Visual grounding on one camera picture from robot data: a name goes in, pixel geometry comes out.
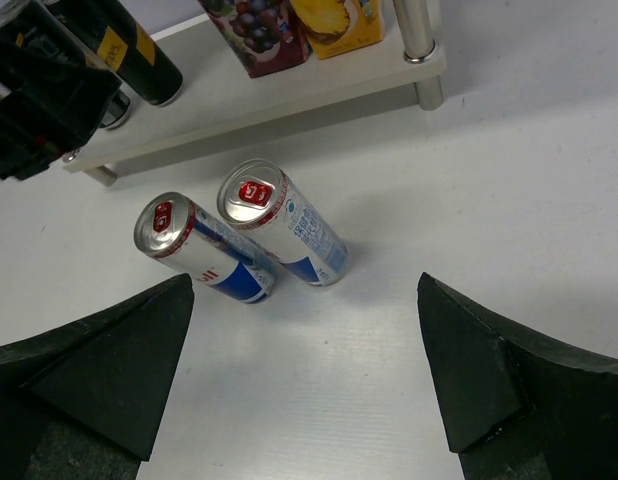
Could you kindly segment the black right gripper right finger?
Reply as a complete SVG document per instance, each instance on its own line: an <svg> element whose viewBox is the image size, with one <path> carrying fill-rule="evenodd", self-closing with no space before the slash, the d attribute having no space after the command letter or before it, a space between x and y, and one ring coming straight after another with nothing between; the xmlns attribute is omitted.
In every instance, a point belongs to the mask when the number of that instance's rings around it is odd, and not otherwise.
<svg viewBox="0 0 618 480"><path fill-rule="evenodd" d="M418 314L467 479L618 479L618 359L499 315L427 273Z"/></svg>

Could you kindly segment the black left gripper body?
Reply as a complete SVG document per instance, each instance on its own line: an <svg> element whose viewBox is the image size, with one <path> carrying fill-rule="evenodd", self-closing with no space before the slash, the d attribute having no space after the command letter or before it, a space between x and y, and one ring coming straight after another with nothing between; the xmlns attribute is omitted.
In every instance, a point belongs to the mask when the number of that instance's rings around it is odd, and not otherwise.
<svg viewBox="0 0 618 480"><path fill-rule="evenodd" d="M26 180L85 146L120 85L107 70L0 39L0 179Z"/></svg>

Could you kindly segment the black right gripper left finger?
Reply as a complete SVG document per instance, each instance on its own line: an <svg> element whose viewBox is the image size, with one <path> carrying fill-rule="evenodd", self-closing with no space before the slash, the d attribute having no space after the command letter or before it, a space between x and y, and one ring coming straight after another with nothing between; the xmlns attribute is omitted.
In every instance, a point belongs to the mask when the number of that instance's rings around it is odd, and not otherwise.
<svg viewBox="0 0 618 480"><path fill-rule="evenodd" d="M176 275L0 346L0 479L134 479L148 461L194 305Z"/></svg>

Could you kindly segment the black can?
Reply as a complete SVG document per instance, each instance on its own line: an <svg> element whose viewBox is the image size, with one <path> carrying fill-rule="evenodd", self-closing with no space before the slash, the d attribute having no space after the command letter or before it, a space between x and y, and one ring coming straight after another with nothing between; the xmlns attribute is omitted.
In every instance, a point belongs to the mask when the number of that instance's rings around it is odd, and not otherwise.
<svg viewBox="0 0 618 480"><path fill-rule="evenodd" d="M93 61L92 53L72 40L38 1L9 1L3 5L0 8L0 39L43 57L109 71ZM130 100L119 87L99 128L117 126L124 120L129 108Z"/></svg>
<svg viewBox="0 0 618 480"><path fill-rule="evenodd" d="M143 100L171 102L183 75L117 0L47 1L46 8Z"/></svg>

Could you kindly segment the black can front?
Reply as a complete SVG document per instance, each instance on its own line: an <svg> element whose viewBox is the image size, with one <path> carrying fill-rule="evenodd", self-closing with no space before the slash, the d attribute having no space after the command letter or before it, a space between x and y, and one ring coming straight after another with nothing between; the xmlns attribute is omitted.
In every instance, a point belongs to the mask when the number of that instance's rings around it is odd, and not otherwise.
<svg viewBox="0 0 618 480"><path fill-rule="evenodd" d="M46 8L143 100L171 102L183 75L117 0L47 1Z"/></svg>

